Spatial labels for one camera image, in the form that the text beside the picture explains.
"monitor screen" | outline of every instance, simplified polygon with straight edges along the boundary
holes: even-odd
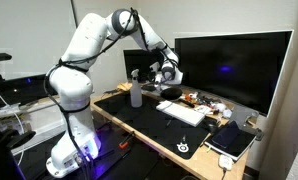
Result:
[[[159,52],[147,52],[141,49],[137,50],[124,50],[124,58],[126,65],[127,78],[131,79],[131,72],[135,69],[139,69],[140,82],[146,82],[149,80],[148,75],[150,73],[150,66],[158,62],[161,66],[163,56]]]
[[[9,105],[16,103],[24,105],[47,97],[43,88],[44,78],[45,74],[41,74],[0,81],[0,95]],[[52,95],[56,94],[56,91],[53,89],[50,91],[52,92]],[[0,108],[4,106],[5,104],[0,99]]]
[[[182,84],[267,115],[291,33],[178,38]]]

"white keyboard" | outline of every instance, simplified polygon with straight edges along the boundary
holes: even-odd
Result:
[[[156,109],[195,127],[205,118],[205,113],[188,109],[170,101],[161,102]]]

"smartphone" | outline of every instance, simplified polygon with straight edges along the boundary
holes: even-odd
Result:
[[[239,132],[236,121],[232,121],[212,138],[212,142],[226,149],[235,140]]]

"white wall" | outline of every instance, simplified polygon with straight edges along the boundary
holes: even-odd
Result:
[[[174,0],[137,1],[139,13],[171,47],[175,37],[203,36],[294,29],[292,47],[286,60],[274,106],[268,118],[257,125],[266,136],[252,146],[247,165],[260,170],[283,96],[298,56],[298,0]]]
[[[261,179],[298,179],[298,61],[277,119]]]
[[[0,63],[6,79],[46,73],[67,48],[75,31],[68,0],[0,0]]]
[[[134,0],[73,1],[78,23],[88,13],[96,13],[105,18],[117,9],[130,9],[134,4]],[[90,68],[91,80],[95,90],[93,95],[100,95],[104,91],[113,90],[119,83],[127,81],[123,57],[124,49],[139,49],[139,47],[130,37],[126,37],[125,39],[119,40],[117,44],[112,46],[105,54],[102,54]]]

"bottle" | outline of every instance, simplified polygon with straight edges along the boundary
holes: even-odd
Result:
[[[139,69],[133,70],[132,75],[132,86],[130,88],[131,106],[134,108],[142,106],[142,94],[141,88],[138,83],[138,72]]]

